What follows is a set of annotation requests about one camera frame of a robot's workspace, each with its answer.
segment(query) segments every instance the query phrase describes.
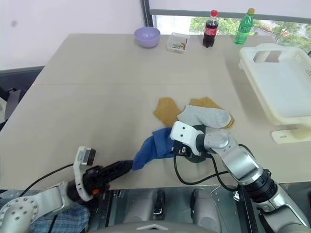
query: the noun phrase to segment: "table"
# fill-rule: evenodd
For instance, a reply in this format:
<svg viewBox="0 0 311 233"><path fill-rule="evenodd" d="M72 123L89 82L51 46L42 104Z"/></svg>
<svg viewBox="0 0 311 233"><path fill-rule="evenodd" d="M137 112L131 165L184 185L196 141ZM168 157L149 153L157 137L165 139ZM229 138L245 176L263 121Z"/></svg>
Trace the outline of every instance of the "table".
<svg viewBox="0 0 311 233"><path fill-rule="evenodd" d="M270 133L284 126L268 122L242 70L240 46L217 36L213 48L192 36L185 54L144 49L132 35L72 34L61 45L0 133L0 188L23 189L73 163L79 146L96 149L95 165L133 159L143 141L163 124L153 115L160 97L183 109L191 98L210 97L235 118L230 130L279 183L309 181L310 142L278 145ZM272 42L250 36L245 46ZM213 174L211 161L177 160L188 181ZM223 170L218 159L219 170ZM38 183L43 189L73 179L67 168ZM234 183L228 175L225 183ZM216 179L201 185L216 185ZM111 182L112 189L178 187L172 159L153 160Z"/></svg>

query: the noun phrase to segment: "brown sock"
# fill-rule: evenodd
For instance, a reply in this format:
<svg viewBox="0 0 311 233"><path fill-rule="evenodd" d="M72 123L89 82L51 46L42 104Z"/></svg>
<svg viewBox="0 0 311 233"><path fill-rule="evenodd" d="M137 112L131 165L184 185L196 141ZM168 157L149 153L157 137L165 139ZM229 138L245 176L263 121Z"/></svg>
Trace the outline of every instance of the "brown sock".
<svg viewBox="0 0 311 233"><path fill-rule="evenodd" d="M175 121L178 121L177 115L181 111L172 98L160 98L154 111L154 115L162 121L166 127L172 127Z"/></svg>
<svg viewBox="0 0 311 233"><path fill-rule="evenodd" d="M199 106L199 107L206 107L206 108L219 108L222 109L221 107L219 107L211 98L209 97L205 97L202 99L191 99L189 105L194 105L194 106ZM227 126L223 127L223 129L230 129L234 123L234 118L233 116L230 114L231 116L231 120L229 122L229 124L227 124Z"/></svg>

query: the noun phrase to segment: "coca-cola label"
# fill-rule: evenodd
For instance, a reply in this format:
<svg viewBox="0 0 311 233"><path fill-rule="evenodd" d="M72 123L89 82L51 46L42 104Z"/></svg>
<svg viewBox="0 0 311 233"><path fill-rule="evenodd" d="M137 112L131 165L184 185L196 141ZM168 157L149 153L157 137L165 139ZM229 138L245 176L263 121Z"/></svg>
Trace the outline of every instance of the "coca-cola label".
<svg viewBox="0 0 311 233"><path fill-rule="evenodd" d="M205 28L205 34L206 35L216 35L217 33L217 28Z"/></svg>

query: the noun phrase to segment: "white wall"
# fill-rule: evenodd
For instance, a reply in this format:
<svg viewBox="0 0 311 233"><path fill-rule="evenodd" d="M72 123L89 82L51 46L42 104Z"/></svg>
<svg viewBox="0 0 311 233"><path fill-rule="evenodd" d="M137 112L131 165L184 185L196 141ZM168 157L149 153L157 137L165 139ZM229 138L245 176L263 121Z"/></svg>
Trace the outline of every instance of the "white wall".
<svg viewBox="0 0 311 233"><path fill-rule="evenodd" d="M44 66L69 33L133 33L140 0L0 0L0 70Z"/></svg>
<svg viewBox="0 0 311 233"><path fill-rule="evenodd" d="M311 0L149 0L150 9L246 13L310 18Z"/></svg>

